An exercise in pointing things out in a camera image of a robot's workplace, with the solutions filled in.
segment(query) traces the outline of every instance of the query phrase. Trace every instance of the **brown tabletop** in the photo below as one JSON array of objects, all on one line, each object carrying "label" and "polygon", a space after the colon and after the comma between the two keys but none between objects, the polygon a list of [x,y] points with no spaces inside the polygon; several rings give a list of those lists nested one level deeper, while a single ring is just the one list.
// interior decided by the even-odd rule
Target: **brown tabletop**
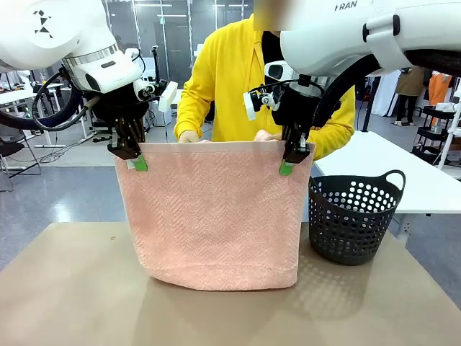
[{"label": "brown tabletop", "polygon": [[359,267],[301,248],[293,288],[197,292],[149,278],[125,223],[54,223],[0,272],[0,345],[461,345],[461,311],[391,235]]}]

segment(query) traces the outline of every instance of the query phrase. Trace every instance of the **black shirt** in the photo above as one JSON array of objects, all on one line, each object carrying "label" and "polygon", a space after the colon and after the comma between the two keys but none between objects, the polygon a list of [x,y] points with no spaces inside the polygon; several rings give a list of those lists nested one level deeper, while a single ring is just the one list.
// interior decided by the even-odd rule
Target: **black shirt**
[{"label": "black shirt", "polygon": [[[277,37],[270,31],[264,31],[262,34],[261,46],[264,64],[284,60],[282,49],[280,47],[280,37]],[[274,79],[266,76],[266,84],[274,82],[276,82]]]}]

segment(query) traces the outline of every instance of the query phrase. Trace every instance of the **yellow sleeve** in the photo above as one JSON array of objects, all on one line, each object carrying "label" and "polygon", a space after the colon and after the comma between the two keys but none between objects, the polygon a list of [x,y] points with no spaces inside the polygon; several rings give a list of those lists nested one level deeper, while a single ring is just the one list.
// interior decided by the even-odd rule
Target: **yellow sleeve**
[{"label": "yellow sleeve", "polygon": [[341,98],[341,108],[320,129],[310,132],[309,141],[316,144],[314,160],[322,159],[345,146],[354,134],[355,87]]},{"label": "yellow sleeve", "polygon": [[206,39],[203,49],[195,61],[191,79],[184,84],[178,105],[178,120],[174,135],[179,139],[187,130],[197,132],[202,137],[202,126],[210,111],[210,103],[215,99],[215,77],[217,45],[214,34]]}]

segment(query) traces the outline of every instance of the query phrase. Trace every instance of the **pink towel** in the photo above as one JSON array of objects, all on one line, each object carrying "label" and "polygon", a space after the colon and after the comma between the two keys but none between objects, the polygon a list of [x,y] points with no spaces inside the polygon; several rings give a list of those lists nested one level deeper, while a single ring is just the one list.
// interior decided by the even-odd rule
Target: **pink towel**
[{"label": "pink towel", "polygon": [[196,290],[296,283],[312,155],[283,177],[285,142],[141,149],[147,172],[120,159],[116,168],[136,252],[149,275]]}]

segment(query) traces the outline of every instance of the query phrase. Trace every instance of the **orange garment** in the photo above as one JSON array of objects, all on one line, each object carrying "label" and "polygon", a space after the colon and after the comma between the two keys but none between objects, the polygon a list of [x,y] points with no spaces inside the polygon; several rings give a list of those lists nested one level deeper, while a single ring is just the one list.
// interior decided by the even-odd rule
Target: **orange garment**
[{"label": "orange garment", "polygon": [[447,96],[448,86],[452,77],[444,74],[433,75],[429,82],[429,105],[435,106],[438,103],[445,102]]}]

